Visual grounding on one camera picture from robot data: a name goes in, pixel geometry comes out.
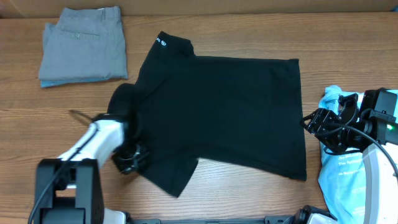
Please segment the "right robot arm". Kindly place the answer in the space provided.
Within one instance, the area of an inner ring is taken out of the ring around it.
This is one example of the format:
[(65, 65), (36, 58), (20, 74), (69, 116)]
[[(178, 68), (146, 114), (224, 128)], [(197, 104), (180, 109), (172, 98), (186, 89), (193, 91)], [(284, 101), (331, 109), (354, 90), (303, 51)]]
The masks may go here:
[(329, 86), (300, 124), (320, 142), (328, 210), (306, 205), (292, 222), (397, 223), (397, 90)]

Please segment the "black t-shirt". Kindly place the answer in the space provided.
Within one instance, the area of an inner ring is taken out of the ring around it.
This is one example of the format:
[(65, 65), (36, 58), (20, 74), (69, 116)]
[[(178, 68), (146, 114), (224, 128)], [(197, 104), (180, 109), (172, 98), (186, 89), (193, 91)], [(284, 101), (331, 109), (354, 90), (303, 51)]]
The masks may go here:
[(161, 32), (110, 114), (132, 117), (148, 154), (140, 175), (178, 197), (201, 158), (306, 180), (299, 61), (197, 56)]

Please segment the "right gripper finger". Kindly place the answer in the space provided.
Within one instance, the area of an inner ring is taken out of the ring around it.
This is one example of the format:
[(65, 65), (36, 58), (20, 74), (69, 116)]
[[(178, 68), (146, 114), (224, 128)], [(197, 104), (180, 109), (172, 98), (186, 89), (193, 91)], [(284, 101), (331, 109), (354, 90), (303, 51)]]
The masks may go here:
[(309, 133), (317, 132), (317, 114), (312, 113), (300, 121), (300, 125)]
[(358, 94), (356, 93), (348, 96), (339, 96), (338, 103), (341, 106), (341, 109), (338, 113), (338, 119), (341, 124), (349, 125), (357, 121), (359, 114), (357, 102)]

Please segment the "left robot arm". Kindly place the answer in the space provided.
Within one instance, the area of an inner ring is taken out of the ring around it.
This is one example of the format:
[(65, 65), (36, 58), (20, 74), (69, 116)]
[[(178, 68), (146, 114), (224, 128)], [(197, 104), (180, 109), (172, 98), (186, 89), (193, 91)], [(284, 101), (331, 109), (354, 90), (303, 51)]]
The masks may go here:
[(104, 206), (100, 169), (111, 159), (122, 174), (144, 168), (149, 151), (140, 142), (137, 113), (99, 114), (87, 132), (56, 159), (36, 170), (29, 223), (132, 223), (128, 212)]

